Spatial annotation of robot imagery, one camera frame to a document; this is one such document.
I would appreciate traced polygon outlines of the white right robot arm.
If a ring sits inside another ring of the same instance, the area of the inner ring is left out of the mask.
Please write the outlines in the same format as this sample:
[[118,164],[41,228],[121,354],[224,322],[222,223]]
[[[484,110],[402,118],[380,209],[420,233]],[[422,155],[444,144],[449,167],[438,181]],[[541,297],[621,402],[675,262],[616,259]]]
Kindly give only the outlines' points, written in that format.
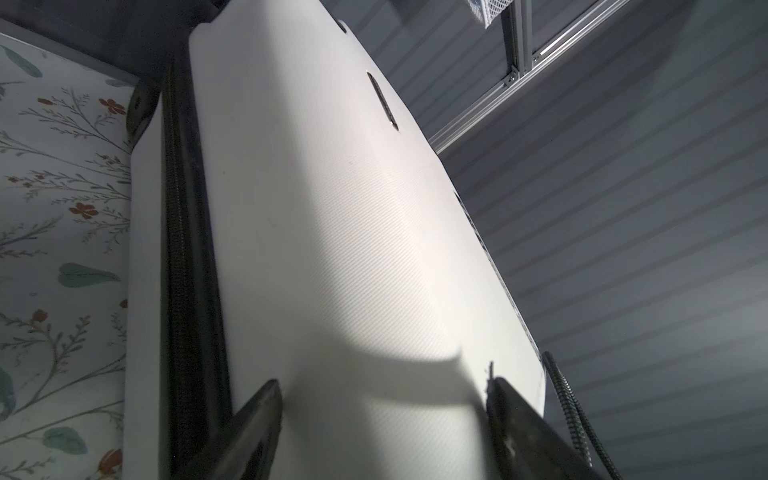
[[589,467],[593,466],[591,452],[594,452],[608,476],[613,480],[622,480],[622,474],[616,468],[612,458],[601,442],[554,356],[550,352],[545,351],[541,354],[541,360],[553,385],[575,451]]

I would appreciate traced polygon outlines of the white black suitcase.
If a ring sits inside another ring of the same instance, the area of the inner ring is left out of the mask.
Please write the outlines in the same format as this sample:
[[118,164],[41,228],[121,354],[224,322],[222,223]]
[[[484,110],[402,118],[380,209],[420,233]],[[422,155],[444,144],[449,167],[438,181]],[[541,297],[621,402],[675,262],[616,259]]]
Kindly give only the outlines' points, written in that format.
[[130,122],[127,479],[496,479],[493,376],[538,349],[408,107],[318,1],[230,1]]

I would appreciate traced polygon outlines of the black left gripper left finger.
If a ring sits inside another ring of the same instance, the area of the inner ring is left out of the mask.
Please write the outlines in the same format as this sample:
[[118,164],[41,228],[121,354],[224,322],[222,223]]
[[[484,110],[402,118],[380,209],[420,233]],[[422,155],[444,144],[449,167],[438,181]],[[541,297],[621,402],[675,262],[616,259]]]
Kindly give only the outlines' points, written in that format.
[[270,379],[175,479],[267,479],[282,428],[280,384]]

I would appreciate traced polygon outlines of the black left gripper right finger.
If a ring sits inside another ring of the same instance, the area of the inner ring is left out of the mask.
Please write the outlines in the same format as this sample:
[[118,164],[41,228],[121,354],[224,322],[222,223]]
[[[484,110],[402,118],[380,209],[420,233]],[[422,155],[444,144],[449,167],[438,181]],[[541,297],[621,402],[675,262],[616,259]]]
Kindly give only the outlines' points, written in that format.
[[503,479],[600,479],[503,377],[487,381],[486,413]]

